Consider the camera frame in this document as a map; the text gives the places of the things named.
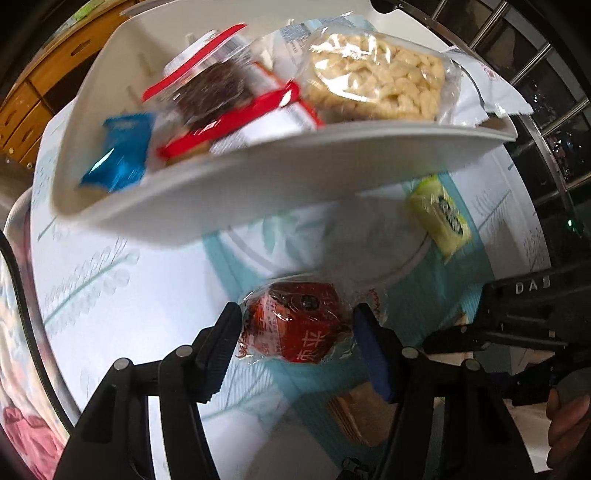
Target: pink fabric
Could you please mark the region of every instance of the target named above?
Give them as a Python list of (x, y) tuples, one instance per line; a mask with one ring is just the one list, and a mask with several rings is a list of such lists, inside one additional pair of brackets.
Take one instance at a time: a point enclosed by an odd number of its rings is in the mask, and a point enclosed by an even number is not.
[(15, 407), (4, 408), (4, 430), (17, 452), (39, 480), (51, 480), (64, 446), (46, 421), (23, 416)]

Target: black cable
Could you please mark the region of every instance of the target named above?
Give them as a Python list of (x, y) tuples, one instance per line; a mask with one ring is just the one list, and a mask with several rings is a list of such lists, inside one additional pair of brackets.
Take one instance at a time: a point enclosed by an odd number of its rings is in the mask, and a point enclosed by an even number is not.
[(21, 318), (22, 330), (25, 333), (27, 346), (33, 359), (33, 365), (35, 366), (35, 370), (37, 370), (37, 375), (39, 376), (43, 390), (45, 390), (45, 394), (47, 395), (53, 410), (56, 412), (57, 418), (60, 420), (68, 434), (72, 434), (74, 425), (72, 425), (70, 418), (68, 417), (64, 407), (61, 405), (59, 398), (57, 397), (56, 391), (51, 384), (51, 380), (49, 380), (49, 375), (47, 374), (47, 370), (45, 369), (45, 365), (43, 365), (43, 360), (41, 359), (39, 347), (35, 341), (35, 334), (31, 324), (29, 309), (27, 308), (27, 300), (25, 299), (25, 291), (22, 286), (21, 273), (18, 269), (17, 259), (14, 256), (14, 252), (12, 251), (12, 247), (10, 246), (8, 239), (1, 229), (0, 253), (2, 253), (4, 261), (8, 267), (8, 272), (10, 273), (12, 286), (14, 288), (14, 296), (17, 300), (18, 313), (20, 314)]

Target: drawer handle cutout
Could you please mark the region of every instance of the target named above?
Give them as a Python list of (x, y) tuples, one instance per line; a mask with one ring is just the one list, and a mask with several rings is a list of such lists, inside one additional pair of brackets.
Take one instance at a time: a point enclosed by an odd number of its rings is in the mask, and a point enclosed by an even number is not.
[(25, 143), (27, 141), (27, 138), (29, 138), (31, 136), (31, 134), (33, 133), (33, 128), (31, 128), (26, 134), (24, 134), (23, 138), (22, 138), (22, 143)]
[(76, 55), (76, 54), (80, 53), (82, 50), (84, 50), (88, 45), (90, 45), (90, 40), (86, 40), (85, 42), (82, 42), (74, 50), (72, 50), (72, 53), (70, 53), (70, 55), (73, 57), (74, 55)]
[(12, 117), (14, 116), (14, 114), (16, 113), (16, 110), (13, 110), (12, 112), (10, 112), (10, 114), (6, 117), (6, 122), (4, 123), (4, 126), (7, 127), (8, 124), (10, 123), (10, 120), (12, 120)]

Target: bag of cashews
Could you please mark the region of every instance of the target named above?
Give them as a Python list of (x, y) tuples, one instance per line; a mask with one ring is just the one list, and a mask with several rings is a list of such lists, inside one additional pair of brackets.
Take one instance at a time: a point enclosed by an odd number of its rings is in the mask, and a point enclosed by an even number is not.
[(312, 33), (296, 80), (324, 122), (402, 119), (451, 124), (461, 68), (445, 54), (333, 24)]

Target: dark brown dried food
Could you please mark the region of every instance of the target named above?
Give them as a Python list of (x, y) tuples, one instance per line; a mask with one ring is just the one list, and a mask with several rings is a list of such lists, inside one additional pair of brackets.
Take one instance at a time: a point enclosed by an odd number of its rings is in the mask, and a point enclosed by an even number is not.
[(244, 77), (232, 60), (206, 68), (173, 96), (191, 129), (206, 127), (224, 113), (245, 106), (251, 100)]

